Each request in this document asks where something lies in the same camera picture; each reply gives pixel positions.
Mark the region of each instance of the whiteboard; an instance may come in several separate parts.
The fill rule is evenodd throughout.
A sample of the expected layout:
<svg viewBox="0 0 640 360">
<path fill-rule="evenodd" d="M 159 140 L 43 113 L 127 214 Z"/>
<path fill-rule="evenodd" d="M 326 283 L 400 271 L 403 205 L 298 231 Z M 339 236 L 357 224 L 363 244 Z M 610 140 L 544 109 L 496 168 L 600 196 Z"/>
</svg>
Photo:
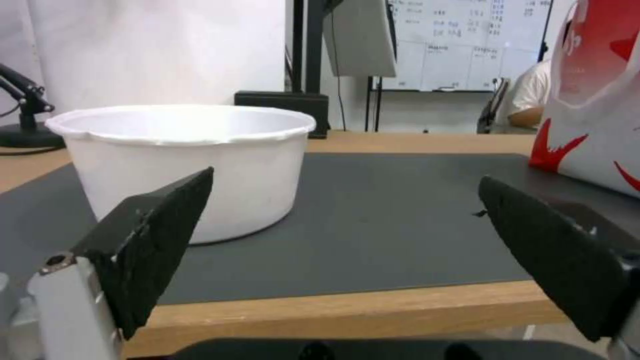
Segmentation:
<svg viewBox="0 0 640 360">
<path fill-rule="evenodd" d="M 493 90 L 538 61 L 551 0 L 389 0 L 397 38 L 385 90 Z"/>
</svg>

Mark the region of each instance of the black mat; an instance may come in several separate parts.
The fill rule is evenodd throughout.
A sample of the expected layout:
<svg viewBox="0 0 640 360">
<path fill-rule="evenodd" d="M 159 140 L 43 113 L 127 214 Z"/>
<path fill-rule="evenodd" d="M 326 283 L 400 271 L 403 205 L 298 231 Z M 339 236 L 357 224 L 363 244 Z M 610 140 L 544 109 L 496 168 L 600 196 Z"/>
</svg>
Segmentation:
<svg viewBox="0 0 640 360">
<path fill-rule="evenodd" d="M 490 221 L 471 215 L 482 208 L 485 174 L 585 202 L 640 237 L 640 201 L 526 163 L 518 155 L 308 154 L 292 212 L 251 236 L 191 247 L 161 303 L 527 279 Z M 71 166 L 0 196 L 0 214 L 0 272 L 19 282 L 95 223 Z"/>
</svg>

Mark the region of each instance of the chair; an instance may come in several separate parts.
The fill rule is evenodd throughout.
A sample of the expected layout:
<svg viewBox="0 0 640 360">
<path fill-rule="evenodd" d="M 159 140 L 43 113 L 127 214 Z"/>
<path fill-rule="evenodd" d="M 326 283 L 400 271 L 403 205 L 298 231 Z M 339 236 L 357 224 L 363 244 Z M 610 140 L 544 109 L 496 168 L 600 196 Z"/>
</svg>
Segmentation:
<svg viewBox="0 0 640 360">
<path fill-rule="evenodd" d="M 493 123 L 495 122 L 496 114 L 498 113 L 498 109 L 504 100 L 504 96 L 509 89 L 509 84 L 511 80 L 509 78 L 500 78 L 493 79 L 493 85 L 495 86 L 495 91 L 493 96 L 486 104 L 486 106 L 482 109 L 482 113 L 480 113 L 480 118 L 477 123 L 476 133 L 478 134 L 489 134 L 491 133 L 491 128 Z"/>
</svg>

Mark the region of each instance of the white bag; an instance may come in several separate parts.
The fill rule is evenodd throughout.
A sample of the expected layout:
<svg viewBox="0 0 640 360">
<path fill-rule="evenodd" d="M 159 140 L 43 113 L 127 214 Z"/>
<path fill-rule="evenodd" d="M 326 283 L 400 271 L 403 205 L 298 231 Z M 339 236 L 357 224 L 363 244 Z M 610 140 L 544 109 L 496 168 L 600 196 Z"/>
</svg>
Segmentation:
<svg viewBox="0 0 640 360">
<path fill-rule="evenodd" d="M 532 166 L 640 197 L 639 28 L 640 1 L 578 1 Z"/>
</svg>

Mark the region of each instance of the metal pole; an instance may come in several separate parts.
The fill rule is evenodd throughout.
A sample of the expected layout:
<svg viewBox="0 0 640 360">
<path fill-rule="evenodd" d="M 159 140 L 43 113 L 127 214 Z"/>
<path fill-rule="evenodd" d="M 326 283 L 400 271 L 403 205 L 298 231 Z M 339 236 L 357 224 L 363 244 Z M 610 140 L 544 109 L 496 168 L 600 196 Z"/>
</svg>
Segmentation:
<svg viewBox="0 0 640 360">
<path fill-rule="evenodd" d="M 378 89 L 377 89 L 377 100 L 376 100 L 376 128 L 374 129 L 375 132 L 378 132 L 378 129 L 380 128 L 380 104 L 382 103 L 382 76 L 380 76 L 378 78 Z"/>
<path fill-rule="evenodd" d="M 293 76 L 291 88 L 293 92 L 302 92 L 302 47 L 305 25 L 305 0 L 293 3 Z"/>
<path fill-rule="evenodd" d="M 323 3 L 321 0 L 308 0 L 307 3 L 307 76 L 305 88 L 308 94 L 320 94 L 324 21 Z"/>
<path fill-rule="evenodd" d="M 367 77 L 367 111 L 364 117 L 364 132 L 369 132 L 369 108 L 371 107 L 371 88 L 373 87 L 373 77 Z"/>
</svg>

